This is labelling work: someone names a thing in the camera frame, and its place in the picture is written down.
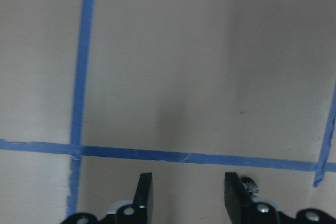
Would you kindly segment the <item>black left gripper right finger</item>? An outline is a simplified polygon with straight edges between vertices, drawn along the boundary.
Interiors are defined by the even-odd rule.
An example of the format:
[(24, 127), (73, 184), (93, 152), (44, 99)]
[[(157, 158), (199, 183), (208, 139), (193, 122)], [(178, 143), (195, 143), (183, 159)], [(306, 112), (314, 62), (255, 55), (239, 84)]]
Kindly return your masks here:
[(237, 173), (226, 172), (224, 177), (224, 204), (231, 223), (261, 223), (257, 206), (243, 186)]

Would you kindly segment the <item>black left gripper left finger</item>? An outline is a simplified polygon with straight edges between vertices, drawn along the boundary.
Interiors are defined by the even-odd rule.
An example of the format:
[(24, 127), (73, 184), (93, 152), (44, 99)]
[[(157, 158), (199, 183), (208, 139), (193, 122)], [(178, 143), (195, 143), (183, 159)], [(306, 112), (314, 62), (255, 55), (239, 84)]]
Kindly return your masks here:
[(133, 198), (134, 223), (151, 223), (153, 212), (152, 173), (141, 173)]

